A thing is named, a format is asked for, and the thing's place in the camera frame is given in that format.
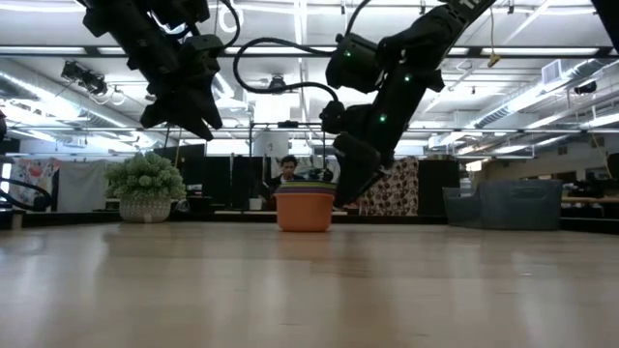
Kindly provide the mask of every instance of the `patterned fabric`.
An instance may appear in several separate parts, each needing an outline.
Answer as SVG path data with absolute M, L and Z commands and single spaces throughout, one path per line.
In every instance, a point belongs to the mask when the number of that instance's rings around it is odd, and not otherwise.
M 36 185 L 51 194 L 53 189 L 52 177 L 58 170 L 60 162 L 56 159 L 18 159 L 11 167 L 11 179 Z M 32 205 L 39 195 L 33 189 L 11 185 L 9 194 L 22 203 Z
M 415 217 L 418 208 L 417 159 L 399 159 L 360 199 L 360 215 Z

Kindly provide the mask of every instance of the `green plant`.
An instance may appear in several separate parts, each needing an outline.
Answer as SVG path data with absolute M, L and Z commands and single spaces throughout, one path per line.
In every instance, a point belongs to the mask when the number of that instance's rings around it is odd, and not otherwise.
M 122 163 L 112 163 L 105 171 L 109 180 L 107 196 L 133 199 L 181 199 L 185 197 L 183 178 L 170 163 L 154 153 L 136 154 Z

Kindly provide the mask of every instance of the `ceiling light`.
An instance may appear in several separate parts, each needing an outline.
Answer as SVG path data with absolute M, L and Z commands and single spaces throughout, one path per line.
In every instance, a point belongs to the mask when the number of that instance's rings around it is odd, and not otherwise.
M 225 49 L 226 54 L 236 54 L 239 52 L 241 47 L 229 47 Z M 320 46 L 320 47 L 311 47 L 313 49 L 318 49 L 324 52 L 331 52 L 336 49 L 335 46 Z M 249 47 L 243 54 L 308 54 L 301 49 L 295 47 L 286 47 L 286 46 L 253 46 Z
M 9 131 L 12 131 L 13 133 L 17 133 L 20 135 L 34 137 L 34 138 L 44 140 L 44 141 L 56 141 L 56 139 L 53 136 L 47 135 L 45 133 L 42 133 L 36 130 L 30 130 L 30 131 L 9 130 Z
M 241 47 L 229 47 L 225 49 L 225 53 L 226 54 L 236 54 L 239 52 Z M 333 52 L 336 50 L 336 47 L 334 45 L 328 45 L 328 46 L 314 46 L 311 47 L 313 49 L 317 49 L 317 50 L 321 50 L 324 52 Z M 449 54 L 450 55 L 466 55 L 468 54 L 469 49 L 466 47 L 453 47 Z M 118 52 L 115 53 L 102 53 L 102 54 L 119 54 Z M 295 48 L 295 47 L 286 47 L 286 46 L 253 46 L 253 47 L 249 47 L 248 49 L 245 50 L 245 52 L 243 52 L 243 54 L 285 54 L 285 55 L 298 55 L 298 54 L 308 54 L 305 51 L 302 51 L 301 49 Z
M 548 140 L 540 141 L 539 143 L 535 144 L 535 146 L 545 146 L 545 145 L 550 145 L 550 144 L 552 144 L 552 143 L 554 143 L 554 142 L 557 142 L 557 141 L 559 141 L 559 140 L 563 140 L 563 139 L 565 139 L 565 138 L 567 138 L 567 137 L 568 137 L 567 135 L 553 137 L 553 138 L 550 138 L 550 139 L 548 139 Z
M 548 117 L 543 118 L 543 119 L 542 119 L 542 120 L 540 120 L 540 121 L 537 121 L 537 122 L 534 122 L 534 123 L 530 124 L 530 125 L 529 125 L 529 126 L 527 126 L 526 128 L 527 128 L 528 130 L 531 130 L 531 129 L 535 129 L 535 128 L 543 127 L 543 126 L 549 125 L 549 124 L 551 124 L 551 123 L 553 123 L 554 121 L 557 121 L 557 120 L 559 120 L 559 119 L 561 119 L 561 117 L 560 117 L 560 116 L 548 116 Z
M 527 147 L 526 145 L 506 146 L 506 147 L 502 147 L 500 149 L 496 149 L 494 151 L 494 153 L 496 153 L 496 154 L 509 154 L 509 153 L 512 153 L 512 152 L 524 150 L 524 149 L 526 149 L 526 147 Z
M 135 151 L 135 148 L 132 145 L 103 137 L 89 137 L 88 143 L 106 150 L 120 152 Z
M 595 120 L 591 120 L 589 122 L 585 122 L 585 123 L 580 124 L 580 127 L 582 129 L 586 130 L 586 129 L 591 129 L 591 128 L 595 128 L 595 127 L 601 127 L 601 126 L 613 124 L 615 122 L 619 122 L 619 113 L 613 114 L 613 115 L 608 115 L 608 116 L 598 117 Z
M 468 54 L 468 48 L 466 47 L 453 47 L 449 51 L 449 55 L 466 55 Z
M 53 7 L 44 7 L 41 6 L 40 3 L 33 3 L 32 1 L 30 1 L 30 3 L 32 3 L 31 5 L 17 5 L 17 4 L 12 4 L 12 2 L 9 3 L 3 3 L 0 4 L 0 10 L 5 10 L 5 11 L 15 11 L 15 12 L 27 12 L 27 13 L 43 13 L 43 14 L 70 14 L 70 13 L 83 13 L 86 11 L 86 9 L 83 6 L 79 6 L 76 3 L 75 4 L 71 4 L 70 6 L 67 6 L 69 4 L 58 4 L 56 6 Z
M 0 54 L 86 54 L 86 49 L 61 46 L 0 46 Z
M 524 132 L 528 134 L 577 134 L 580 133 L 580 130 L 525 130 Z
M 482 54 L 491 55 L 492 52 L 498 55 L 591 55 L 595 54 L 599 51 L 599 48 L 596 47 L 581 47 L 581 48 L 569 48 L 569 47 L 519 47 L 519 48 L 484 48 L 482 49 Z
M 100 54 L 125 54 L 125 50 L 122 47 L 97 47 Z
M 484 163 L 481 160 L 476 160 L 474 162 L 470 162 L 466 164 L 466 171 L 469 172 L 478 172 L 478 171 L 482 171 L 482 163 Z

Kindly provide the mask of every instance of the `potted plant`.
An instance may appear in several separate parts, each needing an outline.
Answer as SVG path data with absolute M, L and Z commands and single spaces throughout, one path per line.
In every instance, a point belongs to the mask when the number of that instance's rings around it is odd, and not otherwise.
M 178 169 L 154 153 L 136 154 L 105 171 L 107 196 L 120 198 L 120 215 L 130 222 L 162 222 L 170 214 L 172 199 L 185 197 Z

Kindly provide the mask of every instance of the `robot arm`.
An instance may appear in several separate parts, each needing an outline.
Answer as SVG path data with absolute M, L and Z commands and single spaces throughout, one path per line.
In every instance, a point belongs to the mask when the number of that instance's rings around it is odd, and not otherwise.
M 222 126 L 211 84 L 220 70 L 218 55 L 238 34 L 227 45 L 215 35 L 200 35 L 195 24 L 210 17 L 206 1 L 78 1 L 86 7 L 84 25 L 96 37 L 109 33 L 129 56 L 129 68 L 140 70 L 149 82 L 148 92 L 157 97 L 144 110 L 142 126 L 169 122 L 213 139 L 202 120 L 216 130 Z M 221 2 L 230 5 L 228 0 Z M 184 29 L 180 34 L 166 34 L 161 25 Z
M 368 93 L 372 104 L 344 107 L 332 101 L 320 115 L 323 129 L 337 134 L 340 166 L 336 206 L 357 199 L 394 162 L 394 150 L 426 89 L 444 83 L 441 62 L 468 26 L 495 0 L 454 0 L 418 18 L 410 28 L 369 42 L 358 35 L 338 36 L 327 66 L 327 83 Z

